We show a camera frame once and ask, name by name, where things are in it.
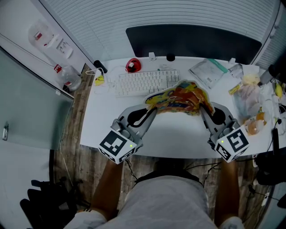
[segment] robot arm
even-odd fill
[[[249,146],[247,133],[234,119],[230,111],[218,103],[212,103],[214,115],[201,106],[200,112],[210,131],[208,143],[227,162],[240,156]],[[101,153],[119,164],[143,146],[142,137],[149,129],[157,109],[148,111],[146,105],[131,106],[115,119],[107,136],[99,145]]]

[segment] yellow object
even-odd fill
[[[269,112],[259,112],[256,115],[256,120],[261,120],[264,125],[267,124],[267,122],[270,120],[270,114]]]
[[[283,95],[282,87],[281,87],[280,84],[275,84],[275,85],[276,85],[276,87],[275,87],[275,94],[276,94],[279,98],[281,98],[282,95]]]
[[[257,74],[248,74],[243,76],[242,82],[244,85],[257,85],[260,82],[260,78]]]
[[[94,80],[94,83],[95,83],[95,86],[99,86],[99,85],[102,85],[104,83],[104,78],[103,76],[99,76],[98,78],[96,78]]]
[[[230,94],[230,95],[233,95],[239,88],[241,88],[241,86],[242,86],[243,84],[240,82],[238,85],[236,85],[234,88],[232,88],[232,89],[230,89],[229,91],[228,91],[228,93]]]

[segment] white desk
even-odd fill
[[[123,67],[114,68],[119,65],[125,66],[129,59],[117,59],[104,62],[108,69],[108,77],[114,79],[125,72]],[[194,80],[204,88],[212,102],[226,106],[237,118],[237,112],[229,95],[229,89],[233,88],[240,80],[233,78],[229,73],[224,74],[213,89],[204,87],[189,72],[192,66],[200,62],[202,58],[181,57],[173,62],[166,58],[158,57],[155,61],[148,58],[140,58],[141,72],[156,71],[160,64],[168,64],[173,69],[179,70],[181,80]],[[231,67],[226,61],[220,61],[226,68]],[[118,98],[112,94],[114,89],[92,85],[88,98],[84,123],[81,133],[80,144],[97,148],[102,140],[102,130],[109,128],[112,121],[116,119],[127,107],[143,102],[144,96]],[[249,137],[250,146],[243,156],[265,152],[271,142],[272,123],[268,122],[263,131],[255,136]],[[286,146],[285,136],[279,136],[280,148]],[[137,155],[152,157],[171,158],[215,158],[221,157],[218,152],[211,149],[207,143],[210,132],[205,128],[201,116],[188,116],[184,113],[163,113],[156,116],[148,132],[143,137],[144,146],[138,150]]]

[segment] dark monitor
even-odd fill
[[[126,29],[136,57],[192,56],[250,64],[261,42],[241,34],[198,25],[145,25]]]

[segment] black chair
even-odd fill
[[[89,208],[90,204],[76,197],[78,184],[73,183],[68,192],[65,185],[65,177],[59,183],[40,182],[32,180],[31,183],[41,190],[29,189],[28,199],[23,199],[20,206],[26,214],[33,229],[62,229],[74,217],[77,205]]]

